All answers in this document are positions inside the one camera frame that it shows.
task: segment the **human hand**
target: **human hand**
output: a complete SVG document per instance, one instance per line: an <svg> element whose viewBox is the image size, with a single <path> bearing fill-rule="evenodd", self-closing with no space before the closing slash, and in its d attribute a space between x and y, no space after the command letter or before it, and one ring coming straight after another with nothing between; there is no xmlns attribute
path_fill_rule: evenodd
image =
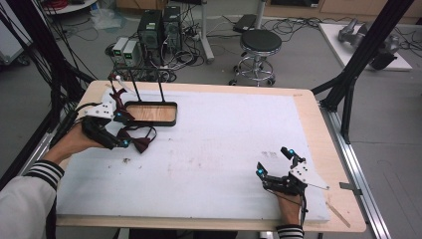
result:
<svg viewBox="0 0 422 239"><path fill-rule="evenodd" d="M279 200L283 223L286 225L300 225L301 198L298 195L292 196L281 192L276 192L276 195Z"/></svg>
<svg viewBox="0 0 422 239"><path fill-rule="evenodd" d="M72 154L84 151L90 147L103 146L85 136L82 132L82 125L78 122L56 145L50 148L43 159L60 164L64 159L72 156Z"/></svg>

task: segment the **striped sleeve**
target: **striped sleeve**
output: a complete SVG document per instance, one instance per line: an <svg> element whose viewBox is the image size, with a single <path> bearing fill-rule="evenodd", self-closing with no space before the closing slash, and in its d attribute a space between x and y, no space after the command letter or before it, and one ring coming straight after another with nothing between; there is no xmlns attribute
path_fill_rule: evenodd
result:
<svg viewBox="0 0 422 239"><path fill-rule="evenodd" d="M305 235L304 229L299 225L278 226L277 232L280 239L303 239Z"/></svg>
<svg viewBox="0 0 422 239"><path fill-rule="evenodd" d="M25 176L38 177L49 183L55 190L65 172L56 163L48 160L38 160Z"/></svg>

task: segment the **white plastic part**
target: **white plastic part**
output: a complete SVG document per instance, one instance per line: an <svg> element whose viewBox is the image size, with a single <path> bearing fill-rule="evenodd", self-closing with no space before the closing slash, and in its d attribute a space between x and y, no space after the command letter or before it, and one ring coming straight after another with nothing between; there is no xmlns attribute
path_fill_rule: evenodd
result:
<svg viewBox="0 0 422 239"><path fill-rule="evenodd" d="M329 190L328 184L315 172L313 168L307 166L307 162L299 162L290 173L302 183Z"/></svg>
<svg viewBox="0 0 422 239"><path fill-rule="evenodd" d="M112 103L102 103L101 105L87 109L85 116L112 119L112 112Z"/></svg>
<svg viewBox="0 0 422 239"><path fill-rule="evenodd" d="M115 77L115 79L118 81L118 83L128 92L128 93L130 93L130 94L134 94L134 95L136 95L136 93L131 89L131 88L129 88L122 80L121 80L121 77L120 76L116 76Z"/></svg>

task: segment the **stool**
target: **stool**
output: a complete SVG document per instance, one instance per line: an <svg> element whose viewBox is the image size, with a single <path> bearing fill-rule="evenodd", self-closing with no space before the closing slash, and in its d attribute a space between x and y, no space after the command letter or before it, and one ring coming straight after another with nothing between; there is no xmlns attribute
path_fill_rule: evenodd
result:
<svg viewBox="0 0 422 239"><path fill-rule="evenodd" d="M245 51L242 57L246 54L253 56L242 59L234 67L236 76L229 82L229 86L236 86L239 75L256 81L257 86L260 85L261 81L267 81L267 84L272 86L276 79L273 66L267 61L267 57L280 51L282 39L268 30L249 30L242 34L240 46Z"/></svg>

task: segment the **white foam board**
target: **white foam board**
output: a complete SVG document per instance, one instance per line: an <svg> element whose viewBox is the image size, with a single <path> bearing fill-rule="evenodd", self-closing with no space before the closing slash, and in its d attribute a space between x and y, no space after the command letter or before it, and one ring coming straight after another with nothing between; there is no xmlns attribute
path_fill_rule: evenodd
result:
<svg viewBox="0 0 422 239"><path fill-rule="evenodd" d="M110 101L108 93L103 102ZM280 218L276 197L263 189L255 171L260 161L270 174L287 175L291 162L281 154L282 146L313 166L293 98L192 92L165 96L178 103L177 124L158 127L156 140L143 154L131 145L73 156L58 190L58 214ZM141 91L141 98L160 100L155 91ZM136 97L123 94L122 100ZM106 128L116 134L121 127L111 122ZM328 220L321 189L309 186L307 198L307 220Z"/></svg>

